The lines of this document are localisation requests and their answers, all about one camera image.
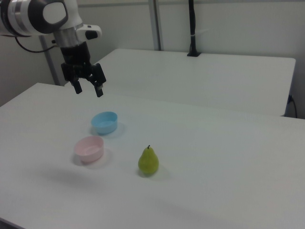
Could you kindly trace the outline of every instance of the pear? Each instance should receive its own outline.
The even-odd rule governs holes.
[[[153,174],[159,167],[159,160],[153,148],[148,146],[144,149],[138,163],[139,169],[145,174]]]

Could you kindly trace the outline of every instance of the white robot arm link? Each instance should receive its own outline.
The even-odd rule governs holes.
[[[81,92],[79,78],[90,81],[102,96],[106,78],[99,64],[90,64],[87,41],[99,38],[96,25],[84,25],[76,0],[0,0],[0,35],[29,37],[53,33],[65,59],[64,77]]]

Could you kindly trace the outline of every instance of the table surface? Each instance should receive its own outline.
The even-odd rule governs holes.
[[[91,118],[118,114],[83,165]],[[0,218],[26,229],[305,227],[305,122],[36,84],[0,107]],[[145,147],[160,167],[138,171]]]
[[[99,61],[104,93],[265,115],[285,114],[291,58],[117,49]],[[84,90],[94,90],[81,79]]]

